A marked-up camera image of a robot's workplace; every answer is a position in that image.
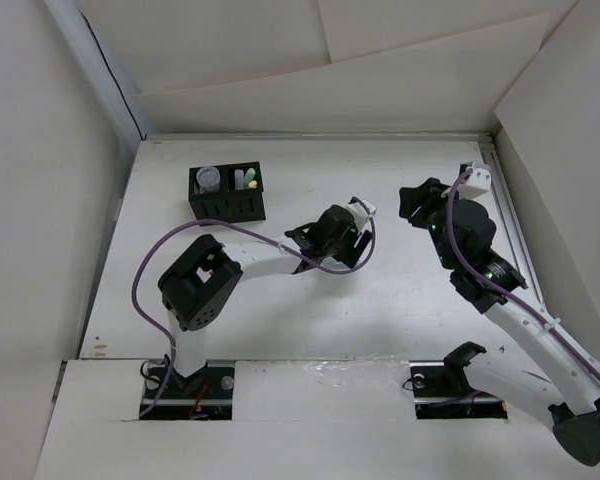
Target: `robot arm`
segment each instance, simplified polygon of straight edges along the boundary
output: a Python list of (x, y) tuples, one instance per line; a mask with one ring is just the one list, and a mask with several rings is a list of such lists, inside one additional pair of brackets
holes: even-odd
[(600, 462), (600, 378), (594, 377), (581, 359), (599, 374), (600, 363), (525, 291), (520, 273), (491, 249), (495, 223), (486, 209), (472, 200), (489, 191), (490, 172), (482, 164), (472, 164), (463, 165), (461, 174), (467, 168), (472, 172), (453, 198), (452, 225), (459, 250), (481, 276), (501, 290), (515, 291), (540, 319), (481, 282), (458, 260), (447, 230), (447, 185), (430, 178), (420, 187), (401, 189), (400, 216), (414, 227), (429, 231), (442, 266), (452, 270), (450, 279), (456, 291), (507, 332), (550, 382), (517, 371), (471, 342), (445, 358), (445, 381), (488, 391), (509, 401), (550, 428), (571, 456), (585, 465), (596, 465)]
[(278, 237), (278, 248), (264, 242), (223, 245), (212, 235), (198, 237), (158, 281), (176, 340), (174, 369), (180, 378), (186, 382), (204, 368), (206, 327), (218, 317), (239, 282), (299, 274), (329, 258), (354, 268), (372, 239), (365, 227), (375, 207), (368, 202), (364, 205), (366, 210), (354, 201), (346, 207), (332, 205), (317, 222)]

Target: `white table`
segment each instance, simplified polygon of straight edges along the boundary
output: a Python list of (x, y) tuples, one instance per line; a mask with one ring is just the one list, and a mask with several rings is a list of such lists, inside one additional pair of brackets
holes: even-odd
[[(411, 394), (400, 388), (409, 376), (405, 359), (442, 358), (467, 340), (491, 351), (504, 346), (504, 358), (534, 369), (517, 345), (454, 292), (427, 232), (397, 214), (400, 187), (429, 176), (451, 182), (460, 163), (491, 158), (488, 145), (477, 143), (482, 140), (223, 136), (145, 142), (83, 359), (68, 365), (36, 480), (600, 479), (600, 466), (578, 464), (548, 430), (511, 407), (507, 421), (418, 421)], [(137, 417), (142, 379), (140, 360), (124, 359), (161, 357), (167, 348), (131, 309), (132, 276), (155, 240), (193, 218), (189, 167), (252, 160), (263, 170), (267, 221), (251, 228), (277, 235), (357, 195), (378, 207), (376, 255), (347, 278), (310, 272), (237, 287), (208, 337), (210, 358), (248, 360), (236, 365), (232, 421), (125, 422)], [(498, 195), (481, 199), (498, 224), (494, 248), (533, 280), (497, 171), (494, 180)], [(244, 241), (220, 229), (204, 232)], [(147, 270), (140, 300), (158, 319), (166, 321), (156, 281), (199, 233), (165, 245)]]

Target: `black box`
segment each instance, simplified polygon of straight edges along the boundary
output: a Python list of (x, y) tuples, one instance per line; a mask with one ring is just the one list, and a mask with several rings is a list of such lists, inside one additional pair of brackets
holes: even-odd
[[(189, 203), (198, 220), (215, 218), (229, 223), (253, 222), (265, 220), (262, 192), (262, 172), (260, 162), (233, 163), (231, 165), (207, 165), (220, 171), (220, 191), (214, 193), (198, 193), (196, 173), (200, 168), (189, 169)], [(236, 190), (234, 188), (234, 172), (253, 168), (256, 171), (254, 180), (257, 188)]]

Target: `red wire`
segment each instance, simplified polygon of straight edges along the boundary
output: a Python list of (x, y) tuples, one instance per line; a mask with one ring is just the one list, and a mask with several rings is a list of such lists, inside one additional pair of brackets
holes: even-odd
[(191, 410), (189, 410), (189, 418), (193, 417), (193, 415), (198, 411), (198, 404), (200, 403), (200, 399), (204, 396), (205, 393), (207, 393), (208, 389), (209, 380), (205, 380), (204, 385), (202, 385), (202, 390), (200, 390), (200, 393), (196, 397), (196, 403), (194, 403), (193, 407), (191, 407)]

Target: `black container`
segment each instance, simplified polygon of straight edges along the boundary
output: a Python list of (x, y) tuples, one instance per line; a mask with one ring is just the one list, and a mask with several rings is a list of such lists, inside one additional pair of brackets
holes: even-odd
[[(265, 220), (264, 202), (262, 201), (262, 172), (260, 162), (233, 163), (231, 165), (208, 165), (220, 171), (220, 191), (214, 193), (198, 193), (196, 173), (201, 168), (189, 169), (189, 203), (198, 220), (215, 218), (229, 223), (254, 222)], [(257, 188), (236, 190), (234, 172), (253, 168), (256, 171), (254, 180)]]

